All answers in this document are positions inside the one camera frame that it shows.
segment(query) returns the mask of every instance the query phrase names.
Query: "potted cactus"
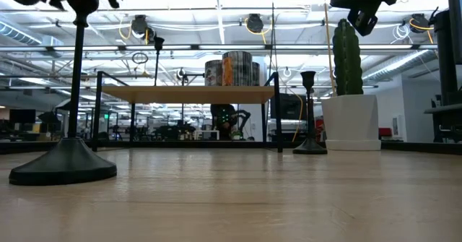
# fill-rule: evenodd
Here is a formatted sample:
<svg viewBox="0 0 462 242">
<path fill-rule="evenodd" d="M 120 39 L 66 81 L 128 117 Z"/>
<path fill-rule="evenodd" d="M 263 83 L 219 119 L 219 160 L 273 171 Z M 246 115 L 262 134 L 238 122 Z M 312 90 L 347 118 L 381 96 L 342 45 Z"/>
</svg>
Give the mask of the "potted cactus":
<svg viewBox="0 0 462 242">
<path fill-rule="evenodd" d="M 363 95 L 359 40 L 347 20 L 334 32 L 337 96 L 323 101 L 328 150 L 380 150 L 375 95 Z"/>
</svg>

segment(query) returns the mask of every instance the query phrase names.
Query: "cactus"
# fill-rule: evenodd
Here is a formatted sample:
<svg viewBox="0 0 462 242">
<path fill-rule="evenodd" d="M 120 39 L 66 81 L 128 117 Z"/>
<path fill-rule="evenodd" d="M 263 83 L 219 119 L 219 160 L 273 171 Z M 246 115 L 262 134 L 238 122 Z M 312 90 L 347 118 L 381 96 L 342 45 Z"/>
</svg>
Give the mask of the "cactus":
<svg viewBox="0 0 462 242">
<path fill-rule="evenodd" d="M 363 94 L 359 40 L 346 19 L 340 20 L 333 42 L 337 95 Z"/>
</svg>

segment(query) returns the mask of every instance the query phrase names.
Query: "black stand base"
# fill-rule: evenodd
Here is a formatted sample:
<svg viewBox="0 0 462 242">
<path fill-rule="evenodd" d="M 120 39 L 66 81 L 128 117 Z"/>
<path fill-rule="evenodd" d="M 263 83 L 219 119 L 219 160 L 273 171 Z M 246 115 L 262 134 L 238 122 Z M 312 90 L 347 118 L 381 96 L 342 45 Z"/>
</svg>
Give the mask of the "black stand base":
<svg viewBox="0 0 462 242">
<path fill-rule="evenodd" d="M 14 185 L 47 186 L 99 181 L 117 175 L 117 166 L 97 156 L 80 138 L 63 138 L 49 152 L 14 168 Z"/>
<path fill-rule="evenodd" d="M 326 155 L 327 150 L 317 144 L 313 138 L 308 137 L 299 147 L 295 148 L 292 153 L 296 155 Z"/>
</svg>

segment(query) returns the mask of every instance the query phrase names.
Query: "cylindrical canister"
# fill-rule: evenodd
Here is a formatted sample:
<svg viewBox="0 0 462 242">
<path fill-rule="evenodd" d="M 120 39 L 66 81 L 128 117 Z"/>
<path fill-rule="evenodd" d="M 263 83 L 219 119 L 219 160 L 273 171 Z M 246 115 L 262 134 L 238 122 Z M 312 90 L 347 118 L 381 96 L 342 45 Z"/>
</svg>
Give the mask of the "cylindrical canister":
<svg viewBox="0 0 462 242">
<path fill-rule="evenodd" d="M 260 64 L 252 63 L 252 86 L 260 86 Z"/>
<path fill-rule="evenodd" d="M 221 86 L 223 75 L 222 60 L 208 61 L 205 63 L 205 85 Z"/>
<path fill-rule="evenodd" d="M 230 51 L 223 54 L 223 86 L 251 86 L 252 54 Z"/>
</svg>

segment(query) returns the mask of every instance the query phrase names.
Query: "wooden shelf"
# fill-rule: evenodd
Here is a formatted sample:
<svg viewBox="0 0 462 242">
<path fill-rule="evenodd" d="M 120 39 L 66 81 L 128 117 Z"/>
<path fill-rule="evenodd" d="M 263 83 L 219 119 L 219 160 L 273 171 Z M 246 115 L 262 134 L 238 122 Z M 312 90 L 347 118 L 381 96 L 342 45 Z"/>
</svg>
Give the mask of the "wooden shelf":
<svg viewBox="0 0 462 242">
<path fill-rule="evenodd" d="M 103 92 L 130 103 L 263 104 L 274 87 L 103 87 Z"/>
</svg>

